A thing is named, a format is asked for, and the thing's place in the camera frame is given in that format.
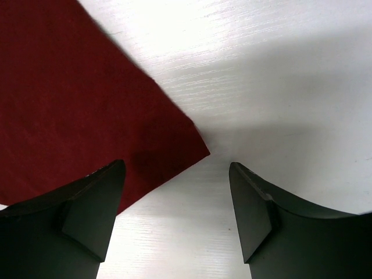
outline curved black piece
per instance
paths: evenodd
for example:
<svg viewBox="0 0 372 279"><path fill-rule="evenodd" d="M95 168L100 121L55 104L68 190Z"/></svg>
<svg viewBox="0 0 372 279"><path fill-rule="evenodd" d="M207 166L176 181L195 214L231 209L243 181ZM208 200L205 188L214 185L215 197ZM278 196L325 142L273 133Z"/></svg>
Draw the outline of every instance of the curved black piece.
<svg viewBox="0 0 372 279"><path fill-rule="evenodd" d="M372 213L316 205L239 163L230 187L252 279L372 278Z"/></svg>
<svg viewBox="0 0 372 279"><path fill-rule="evenodd" d="M125 178L122 160L0 211L0 278L94 279Z"/></svg>

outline red cloth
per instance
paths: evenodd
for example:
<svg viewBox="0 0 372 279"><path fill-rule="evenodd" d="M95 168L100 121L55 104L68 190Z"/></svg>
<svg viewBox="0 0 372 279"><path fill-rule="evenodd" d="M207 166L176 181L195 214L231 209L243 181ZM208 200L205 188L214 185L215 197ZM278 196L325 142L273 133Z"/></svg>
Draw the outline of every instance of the red cloth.
<svg viewBox="0 0 372 279"><path fill-rule="evenodd" d="M119 211L209 154L75 0L0 1L0 203L124 159Z"/></svg>

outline white wooden surface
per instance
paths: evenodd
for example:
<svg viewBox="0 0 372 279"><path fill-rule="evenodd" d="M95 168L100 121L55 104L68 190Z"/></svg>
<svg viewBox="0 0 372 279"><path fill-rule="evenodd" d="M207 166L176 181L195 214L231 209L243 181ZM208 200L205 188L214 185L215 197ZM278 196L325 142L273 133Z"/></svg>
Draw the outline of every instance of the white wooden surface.
<svg viewBox="0 0 372 279"><path fill-rule="evenodd" d="M99 279L250 278L232 160L318 204L372 210L371 1L80 2L213 154L117 218Z"/></svg>

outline dark red fabric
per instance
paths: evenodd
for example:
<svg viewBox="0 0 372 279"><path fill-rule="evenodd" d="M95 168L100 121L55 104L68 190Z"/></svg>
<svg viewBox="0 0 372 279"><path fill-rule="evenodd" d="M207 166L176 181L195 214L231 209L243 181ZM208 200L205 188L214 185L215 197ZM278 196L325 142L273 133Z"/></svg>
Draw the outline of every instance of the dark red fabric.
<svg viewBox="0 0 372 279"><path fill-rule="evenodd" d="M0 75L0 203L122 158L122 211L209 154L75 0L1 0Z"/></svg>

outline wood grain texture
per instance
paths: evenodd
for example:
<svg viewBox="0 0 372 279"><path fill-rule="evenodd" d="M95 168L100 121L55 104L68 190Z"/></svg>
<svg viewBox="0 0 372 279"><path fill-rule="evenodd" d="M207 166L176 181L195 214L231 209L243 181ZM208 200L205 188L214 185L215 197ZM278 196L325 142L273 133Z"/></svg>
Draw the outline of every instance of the wood grain texture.
<svg viewBox="0 0 372 279"><path fill-rule="evenodd" d="M117 218L99 279L250 278L232 160L321 205L372 209L370 1L80 2L213 154Z"/></svg>

